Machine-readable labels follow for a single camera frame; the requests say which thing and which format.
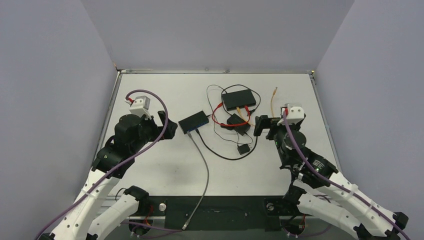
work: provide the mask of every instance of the screw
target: screw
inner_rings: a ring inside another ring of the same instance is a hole
[[[167,209],[167,205],[165,203],[159,204],[159,211],[163,212]]]
[[[266,205],[266,209],[268,209],[268,211],[273,211],[275,209],[274,204],[272,204],[271,202],[268,203]]]

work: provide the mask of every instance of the lavender wall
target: lavender wall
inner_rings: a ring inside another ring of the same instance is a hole
[[[313,70],[354,0],[81,0],[121,69]]]
[[[79,0],[1,1],[1,239],[34,238],[74,201],[116,74]]]
[[[343,173],[422,239],[424,2],[356,0],[316,69]]]

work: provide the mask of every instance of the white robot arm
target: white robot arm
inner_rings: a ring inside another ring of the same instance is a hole
[[[269,129],[266,139],[275,142],[282,163],[280,169],[290,170],[294,179],[328,195],[342,208],[313,200],[312,196],[301,191],[303,189],[293,185],[283,199],[297,205],[301,213],[340,227],[356,239],[400,240],[398,233],[401,233],[409,240],[403,232],[408,222],[405,214],[376,204],[359,191],[357,185],[350,183],[336,166],[306,147],[306,137],[299,131],[306,116],[300,104],[282,107],[281,116],[256,117],[253,135],[260,136],[263,129]],[[297,192],[295,198],[290,198],[291,192]]]
[[[132,186],[118,203],[95,219],[104,199],[134,163],[134,156],[143,146],[153,140],[172,139],[177,129],[176,123],[166,119],[164,111],[158,112],[163,126],[155,124],[148,112],[148,97],[137,97],[130,103],[131,114],[119,119],[114,129],[115,135],[97,153],[88,178],[75,200],[76,206],[63,216],[51,233],[42,234],[41,240],[86,240],[94,235],[96,238],[92,239],[104,239],[122,220],[144,205],[149,194]]]
[[[126,189],[115,204],[92,221],[87,240],[104,240],[128,216],[142,213],[148,197],[149,194],[139,187],[131,186]]]

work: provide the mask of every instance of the small black box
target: small black box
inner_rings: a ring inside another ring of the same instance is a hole
[[[207,123],[209,123],[209,119],[204,111],[199,111],[198,113],[184,118],[183,120],[178,122],[184,134],[193,131]]]
[[[234,110],[237,107],[255,106],[256,100],[253,96],[252,90],[246,89],[241,91],[233,91],[222,94],[222,102],[227,111]]]
[[[238,153],[240,155],[243,155],[243,154],[250,152],[251,149],[250,149],[249,145],[243,144],[243,145],[238,146],[237,150],[238,150]]]
[[[242,124],[242,123],[245,123],[245,121],[241,117],[239,117],[239,115],[234,113],[226,120],[226,123],[228,125],[233,125],[233,124]],[[233,127],[233,129],[242,136],[244,136],[250,128],[251,126],[248,123],[241,126]]]

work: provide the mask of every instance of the white tabletop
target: white tabletop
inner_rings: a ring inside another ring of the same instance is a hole
[[[271,115],[270,100],[275,87],[274,112],[278,114],[285,103],[301,103],[306,119],[301,132],[306,136],[306,146],[324,156],[336,165],[330,140],[320,112],[316,95],[307,74],[123,74],[116,101],[113,106],[105,139],[114,134],[115,124],[123,115],[129,114],[129,105],[124,102],[125,95],[136,89],[145,89],[159,95],[165,102],[169,119],[178,122],[199,111],[211,114],[206,98],[206,88],[211,84],[226,88],[234,84],[243,84],[261,95],[262,101],[254,116]],[[233,87],[229,92],[242,90]],[[141,96],[135,93],[131,97]],[[157,111],[161,104],[151,99],[149,112],[161,125]],[[209,98],[215,108],[221,101],[221,90],[211,86]],[[219,109],[217,119],[224,123],[228,115]],[[248,133],[253,136],[253,127]],[[199,128],[205,142],[219,154],[228,158],[240,157],[236,144],[220,139],[213,131],[212,120]],[[216,130],[225,138],[237,140],[237,136],[226,129],[216,126]],[[254,152],[246,158],[229,161],[209,152],[192,132],[206,158],[210,170],[207,196],[276,196],[284,195],[290,184],[290,172],[280,170],[281,162],[274,142],[266,140],[264,130],[258,139]],[[250,142],[247,137],[240,141]],[[154,147],[135,159],[135,163],[126,171],[125,176],[110,192],[116,194],[120,188],[138,186],[151,196],[200,196],[207,179],[205,165],[195,146],[178,126],[172,140],[158,142]]]

